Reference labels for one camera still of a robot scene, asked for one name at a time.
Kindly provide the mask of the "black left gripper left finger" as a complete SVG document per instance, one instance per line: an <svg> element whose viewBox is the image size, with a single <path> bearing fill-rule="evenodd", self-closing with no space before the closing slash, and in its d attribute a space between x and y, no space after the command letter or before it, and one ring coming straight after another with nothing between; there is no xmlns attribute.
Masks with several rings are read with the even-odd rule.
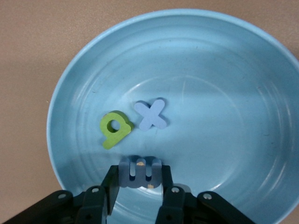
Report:
<svg viewBox="0 0 299 224"><path fill-rule="evenodd" d="M119 192L119 169L112 165L101 185L74 196L67 190L55 191L6 224L105 224Z"/></svg>

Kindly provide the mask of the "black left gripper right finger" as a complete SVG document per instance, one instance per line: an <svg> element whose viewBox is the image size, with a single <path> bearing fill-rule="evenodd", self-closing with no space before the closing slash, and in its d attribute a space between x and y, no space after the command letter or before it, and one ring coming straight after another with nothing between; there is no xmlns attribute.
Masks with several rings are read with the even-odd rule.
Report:
<svg viewBox="0 0 299 224"><path fill-rule="evenodd" d="M162 166L163 203L157 224L252 224L253 221L219 194L194 196L173 183L170 166Z"/></svg>

